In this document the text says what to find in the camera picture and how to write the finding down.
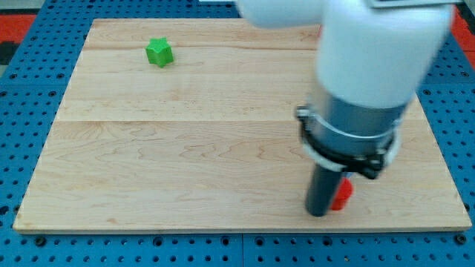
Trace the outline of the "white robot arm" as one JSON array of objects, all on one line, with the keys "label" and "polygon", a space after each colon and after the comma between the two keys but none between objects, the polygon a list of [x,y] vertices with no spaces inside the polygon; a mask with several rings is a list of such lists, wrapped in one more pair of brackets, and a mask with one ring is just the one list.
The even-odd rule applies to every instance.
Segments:
[{"label": "white robot arm", "polygon": [[306,207],[326,214],[346,174],[375,179],[396,157],[403,113],[452,22],[447,1],[247,1],[256,27],[319,24],[315,87],[296,109],[315,161]]}]

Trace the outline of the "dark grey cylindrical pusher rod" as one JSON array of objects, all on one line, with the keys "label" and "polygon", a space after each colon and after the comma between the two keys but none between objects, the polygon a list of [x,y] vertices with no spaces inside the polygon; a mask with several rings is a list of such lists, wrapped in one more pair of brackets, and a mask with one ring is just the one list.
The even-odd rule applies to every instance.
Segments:
[{"label": "dark grey cylindrical pusher rod", "polygon": [[322,217],[328,212],[342,178],[341,171],[331,171],[320,165],[315,165],[305,201],[309,214],[314,217]]}]

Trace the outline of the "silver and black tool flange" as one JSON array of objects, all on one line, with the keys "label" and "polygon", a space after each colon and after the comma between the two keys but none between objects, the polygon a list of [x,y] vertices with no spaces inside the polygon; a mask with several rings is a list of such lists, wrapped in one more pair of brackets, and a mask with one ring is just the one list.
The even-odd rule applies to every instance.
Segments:
[{"label": "silver and black tool flange", "polygon": [[295,116],[301,123],[301,142],[317,165],[376,179],[398,153],[399,126],[407,105],[368,107],[316,84]]}]

